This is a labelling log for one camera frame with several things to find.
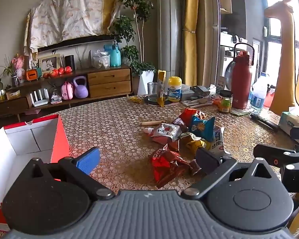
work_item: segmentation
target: red water bottle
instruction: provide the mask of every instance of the red water bottle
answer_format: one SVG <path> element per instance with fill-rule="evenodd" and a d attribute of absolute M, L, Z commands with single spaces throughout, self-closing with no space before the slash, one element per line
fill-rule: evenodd
<path fill-rule="evenodd" d="M 254 65 L 255 50 L 247 43 L 236 43 L 234 46 L 234 55 L 236 55 L 236 46 L 238 44 L 245 44 L 253 49 L 251 64 L 248 51 L 240 51 L 238 56 L 233 60 L 235 64 L 231 76 L 231 92 L 233 93 L 232 106 L 236 109 L 243 110 L 247 107 L 248 103 L 252 77 L 251 66 Z"/>

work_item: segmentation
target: photo frame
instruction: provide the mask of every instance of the photo frame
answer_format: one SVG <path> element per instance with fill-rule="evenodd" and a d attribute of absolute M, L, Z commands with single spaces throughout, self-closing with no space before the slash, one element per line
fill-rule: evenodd
<path fill-rule="evenodd" d="M 51 72 L 54 69 L 60 68 L 61 55 L 60 54 L 48 55 L 45 57 L 40 57 L 38 60 L 39 60 L 39 67 L 42 70 L 42 74 L 44 74 L 46 72 Z"/>

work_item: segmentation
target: blue snack bag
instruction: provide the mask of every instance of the blue snack bag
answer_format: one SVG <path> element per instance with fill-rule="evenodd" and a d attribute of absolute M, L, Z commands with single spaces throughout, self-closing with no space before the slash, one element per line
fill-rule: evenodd
<path fill-rule="evenodd" d="M 214 123 L 215 117 L 212 117 L 209 120 L 204 120 L 193 116 L 192 123 L 190 125 L 190 132 L 195 134 L 196 136 L 206 139 L 208 142 L 212 142 Z"/>

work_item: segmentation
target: dark floor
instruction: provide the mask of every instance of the dark floor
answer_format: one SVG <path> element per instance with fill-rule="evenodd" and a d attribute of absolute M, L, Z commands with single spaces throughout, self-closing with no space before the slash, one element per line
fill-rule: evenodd
<path fill-rule="evenodd" d="M 113 99 L 113 98 L 119 98 L 119 97 L 125 97 L 125 96 L 116 96 L 116 97 L 112 97 L 112 98 L 106 98 L 106 99 L 98 99 L 95 101 L 86 101 L 86 102 L 82 102 L 82 103 L 75 103 L 75 104 L 71 104 L 71 107 L 76 107 L 79 105 L 84 105 L 84 104 L 89 104 L 89 103 L 93 103 L 93 102 L 97 102 L 97 101 L 104 101 L 104 100 L 108 100 L 108 99 Z M 20 121 L 21 122 L 29 122 L 33 119 L 37 119 L 55 112 L 59 112 L 65 109 L 68 109 L 69 106 L 68 105 L 62 105 L 62 106 L 56 106 L 56 107 L 51 107 L 51 108 L 46 108 L 46 109 L 42 109 L 38 114 L 36 115 L 25 115 L 24 113 L 20 114 Z M 0 128 L 2 128 L 3 126 L 7 126 L 13 123 L 17 123 L 18 122 L 18 118 L 16 115 L 13 116 L 7 116 L 4 118 L 0 118 Z"/>

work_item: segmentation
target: pink backpack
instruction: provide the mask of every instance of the pink backpack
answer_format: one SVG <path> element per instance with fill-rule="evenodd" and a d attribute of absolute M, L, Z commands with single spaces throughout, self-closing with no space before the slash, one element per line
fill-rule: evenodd
<path fill-rule="evenodd" d="M 73 85 L 69 82 L 65 82 L 61 86 L 61 93 L 63 100 L 72 100 L 73 98 Z"/>

